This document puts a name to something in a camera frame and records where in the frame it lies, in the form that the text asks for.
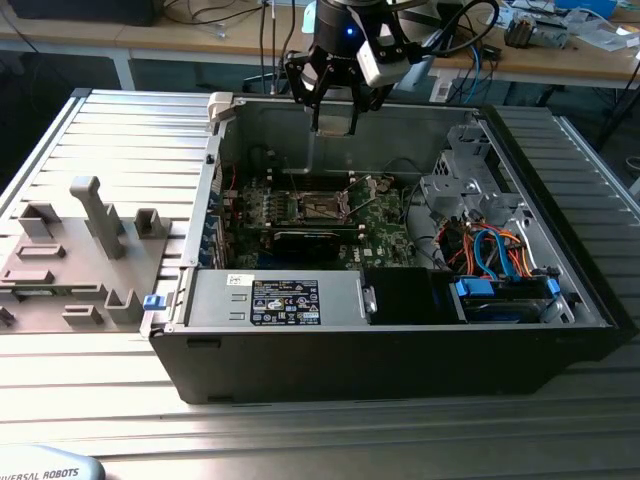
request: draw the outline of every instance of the green circuit board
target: green circuit board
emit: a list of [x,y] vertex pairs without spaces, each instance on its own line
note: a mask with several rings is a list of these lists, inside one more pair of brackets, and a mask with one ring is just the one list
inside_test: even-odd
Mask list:
[[[364,225],[366,235],[356,242],[344,242],[339,246],[336,259],[313,263],[311,260],[296,265],[282,265],[273,258],[265,246],[267,217],[278,217],[280,224],[295,225],[297,222],[333,223],[336,200],[332,192],[296,192],[300,210],[310,213],[300,220],[295,201],[280,192],[268,191],[264,187],[245,186],[241,190],[244,200],[241,207],[241,221],[230,232],[233,248],[231,268],[238,269],[323,269],[358,270],[363,267],[406,267],[414,264],[415,250],[412,247],[404,224],[401,222],[401,186],[390,184],[388,179],[373,177],[368,182],[359,182],[349,190],[348,207],[353,210],[372,198],[371,189],[376,185],[375,200],[350,215],[349,223]],[[305,205],[313,205],[305,210]]]

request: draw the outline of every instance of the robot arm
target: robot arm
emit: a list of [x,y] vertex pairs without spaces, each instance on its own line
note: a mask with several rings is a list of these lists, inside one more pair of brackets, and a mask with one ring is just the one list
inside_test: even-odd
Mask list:
[[[462,6],[441,29],[422,42],[409,40],[399,13],[426,5],[429,0],[409,0],[389,5],[385,0],[317,0],[314,38],[307,54],[287,55],[284,69],[297,103],[312,110],[313,131],[318,130],[320,104],[330,88],[351,90],[353,109],[348,134],[355,133],[358,115],[378,110],[394,84],[411,65],[429,56],[444,56],[472,45],[493,27],[499,7],[495,0],[472,0]],[[487,28],[462,45],[443,49],[458,20],[472,7],[488,3],[494,9]],[[412,21],[438,25],[439,19],[412,12]]]

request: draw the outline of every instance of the motherboard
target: motherboard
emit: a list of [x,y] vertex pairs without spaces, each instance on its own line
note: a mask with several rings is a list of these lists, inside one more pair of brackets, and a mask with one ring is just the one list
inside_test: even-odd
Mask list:
[[395,178],[268,173],[250,179],[227,202],[230,268],[358,270],[414,264],[416,252],[402,220],[403,185]]

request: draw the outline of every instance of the wooden table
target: wooden table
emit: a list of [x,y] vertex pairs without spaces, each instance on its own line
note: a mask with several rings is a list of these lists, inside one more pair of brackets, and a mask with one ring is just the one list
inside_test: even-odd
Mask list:
[[[192,0],[193,10],[216,5],[218,0]],[[129,66],[132,59],[154,59],[205,63],[235,63],[258,65],[260,62],[258,31],[260,12],[222,22],[216,32],[211,27],[181,25],[166,18],[158,19],[153,27],[133,27],[120,24],[101,24],[56,20],[23,20],[2,0],[3,12],[11,22],[43,53],[91,55],[113,60],[123,89],[135,89]],[[238,0],[232,7],[207,12],[203,20],[220,18],[254,7],[250,0]],[[277,7],[276,53],[280,54],[284,38],[290,28],[291,12],[288,7]],[[180,0],[169,13],[184,21],[189,20],[184,0]],[[296,29],[289,48],[304,50],[305,39],[300,32],[303,9],[296,9]],[[477,22],[486,13],[480,7],[470,16]],[[618,10],[615,22],[640,23],[640,14]],[[265,63],[271,60],[271,21],[265,22]],[[503,30],[494,29],[485,39],[502,49],[502,59],[494,79],[554,85],[579,85],[604,88],[623,88],[636,65],[637,49],[624,49],[609,53],[571,38],[567,47],[556,50],[542,47],[513,49],[506,47]],[[0,17],[0,50],[31,51]],[[466,52],[452,58],[436,59],[429,75],[436,76],[431,99],[442,101],[448,95],[451,81],[464,76],[471,67]]]

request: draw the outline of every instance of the wire bundle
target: wire bundle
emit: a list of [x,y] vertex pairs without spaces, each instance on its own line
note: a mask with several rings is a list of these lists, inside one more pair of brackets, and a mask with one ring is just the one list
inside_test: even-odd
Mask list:
[[[450,230],[462,235],[461,248],[447,260],[447,265],[464,275],[479,275],[483,278],[498,280],[498,275],[492,269],[494,263],[499,263],[502,273],[513,277],[532,277],[533,273],[527,261],[526,245],[508,230],[499,229],[486,223],[472,223],[462,227],[462,231],[451,221],[447,221],[438,235],[435,243],[440,244]],[[487,253],[485,242],[493,245]]]

